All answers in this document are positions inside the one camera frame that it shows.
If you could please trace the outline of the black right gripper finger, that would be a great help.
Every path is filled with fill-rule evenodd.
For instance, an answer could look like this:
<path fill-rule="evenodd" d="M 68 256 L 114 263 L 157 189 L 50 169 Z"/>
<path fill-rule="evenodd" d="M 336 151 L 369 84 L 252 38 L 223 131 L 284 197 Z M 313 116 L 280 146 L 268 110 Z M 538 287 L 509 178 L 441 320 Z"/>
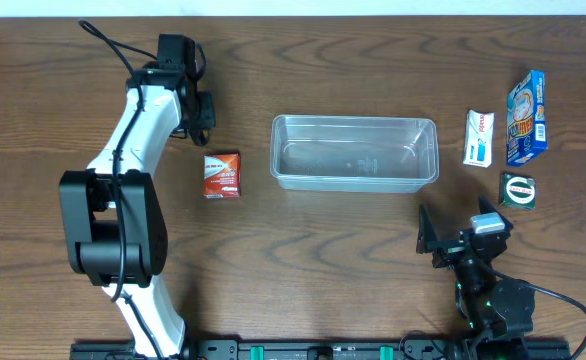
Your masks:
<path fill-rule="evenodd" d="M 480 213 L 482 215 L 496 214 L 497 216 L 499 216 L 505 225 L 506 231 L 511 231 L 514 228 L 513 224 L 495 208 L 495 206 L 488 200 L 488 198 L 485 195 L 480 195 L 478 197 L 478 205 Z"/>
<path fill-rule="evenodd" d="M 416 252 L 431 253 L 438 242 L 438 236 L 431 221 L 430 215 L 424 205 L 419 206 L 418 211 L 419 230 L 417 235 Z"/>

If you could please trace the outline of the green round tin box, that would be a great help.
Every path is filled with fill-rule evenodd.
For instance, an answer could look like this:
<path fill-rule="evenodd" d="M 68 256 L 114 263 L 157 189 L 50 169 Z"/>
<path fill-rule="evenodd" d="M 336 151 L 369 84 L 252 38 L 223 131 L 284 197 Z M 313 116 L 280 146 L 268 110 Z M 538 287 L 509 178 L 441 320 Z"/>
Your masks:
<path fill-rule="evenodd" d="M 512 173 L 500 177 L 499 204 L 505 207 L 533 210 L 536 207 L 537 183 L 534 178 Z"/>

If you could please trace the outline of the white Panadol box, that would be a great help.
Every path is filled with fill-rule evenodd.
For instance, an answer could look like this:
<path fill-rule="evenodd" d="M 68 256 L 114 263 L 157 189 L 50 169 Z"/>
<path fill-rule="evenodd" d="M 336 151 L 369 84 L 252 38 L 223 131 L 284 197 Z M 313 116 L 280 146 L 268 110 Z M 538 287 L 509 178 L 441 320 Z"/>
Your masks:
<path fill-rule="evenodd" d="M 492 163 L 494 114 L 470 110 L 467 114 L 463 163 L 488 168 Z"/>

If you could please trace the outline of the red orange medicine box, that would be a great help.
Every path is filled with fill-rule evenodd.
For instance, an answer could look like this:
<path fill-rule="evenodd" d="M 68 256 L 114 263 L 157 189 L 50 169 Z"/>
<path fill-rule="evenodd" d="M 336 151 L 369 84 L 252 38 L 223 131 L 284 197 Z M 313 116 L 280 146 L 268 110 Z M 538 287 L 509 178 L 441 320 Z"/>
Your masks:
<path fill-rule="evenodd" d="M 241 196 L 241 157 L 239 153 L 204 157 L 204 196 L 208 199 Z"/>

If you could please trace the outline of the clear plastic container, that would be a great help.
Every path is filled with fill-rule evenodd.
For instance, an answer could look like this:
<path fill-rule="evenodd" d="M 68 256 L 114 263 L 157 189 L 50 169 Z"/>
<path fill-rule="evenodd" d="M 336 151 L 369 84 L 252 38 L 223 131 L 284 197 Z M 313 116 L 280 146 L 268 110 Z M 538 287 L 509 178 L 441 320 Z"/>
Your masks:
<path fill-rule="evenodd" d="M 415 193 L 439 177 L 427 118 L 279 115 L 270 172 L 287 190 Z"/>

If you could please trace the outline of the blue KoolFever box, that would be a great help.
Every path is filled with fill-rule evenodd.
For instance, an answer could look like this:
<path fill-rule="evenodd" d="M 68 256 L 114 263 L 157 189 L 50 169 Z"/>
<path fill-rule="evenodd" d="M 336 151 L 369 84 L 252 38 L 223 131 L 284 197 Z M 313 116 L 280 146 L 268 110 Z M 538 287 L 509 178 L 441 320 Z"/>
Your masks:
<path fill-rule="evenodd" d="M 520 167 L 548 149 L 546 76 L 531 70 L 507 98 L 506 164 Z"/>

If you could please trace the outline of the black bottle with white cap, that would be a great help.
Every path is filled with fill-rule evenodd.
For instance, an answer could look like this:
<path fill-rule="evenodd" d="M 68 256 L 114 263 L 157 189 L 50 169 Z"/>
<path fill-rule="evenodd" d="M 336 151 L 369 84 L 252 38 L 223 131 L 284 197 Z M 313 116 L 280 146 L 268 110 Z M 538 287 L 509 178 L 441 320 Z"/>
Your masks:
<path fill-rule="evenodd" d="M 190 130 L 190 137 L 196 146 L 204 147 L 210 141 L 210 129 L 209 128 L 197 128 Z"/>

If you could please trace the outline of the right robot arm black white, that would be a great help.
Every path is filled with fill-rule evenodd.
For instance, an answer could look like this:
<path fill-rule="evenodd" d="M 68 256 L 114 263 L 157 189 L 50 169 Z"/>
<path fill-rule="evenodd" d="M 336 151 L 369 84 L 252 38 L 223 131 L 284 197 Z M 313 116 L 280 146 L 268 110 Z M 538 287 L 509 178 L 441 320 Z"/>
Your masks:
<path fill-rule="evenodd" d="M 424 205 L 419 207 L 416 252 L 430 253 L 435 268 L 456 278 L 458 311 L 470 330 L 447 344 L 446 359 L 529 359 L 525 334 L 533 330 L 534 291 L 499 275 L 492 261 L 507 249 L 513 225 L 483 196 L 470 227 L 455 239 L 441 240 Z"/>

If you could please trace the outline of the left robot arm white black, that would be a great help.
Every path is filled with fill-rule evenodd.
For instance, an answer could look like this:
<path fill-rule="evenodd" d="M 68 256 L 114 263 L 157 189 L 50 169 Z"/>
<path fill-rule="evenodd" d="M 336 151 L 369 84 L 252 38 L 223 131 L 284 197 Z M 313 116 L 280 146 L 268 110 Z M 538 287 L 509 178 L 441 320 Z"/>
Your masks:
<path fill-rule="evenodd" d="M 197 88 L 205 71 L 200 44 L 160 35 L 156 55 L 130 72 L 125 110 L 104 149 L 86 169 L 60 179 L 70 266 L 110 296 L 134 336 L 125 343 L 74 344 L 73 359 L 196 356 L 162 276 L 168 232 L 153 176 L 170 138 L 197 146 L 209 141 L 213 100 Z"/>

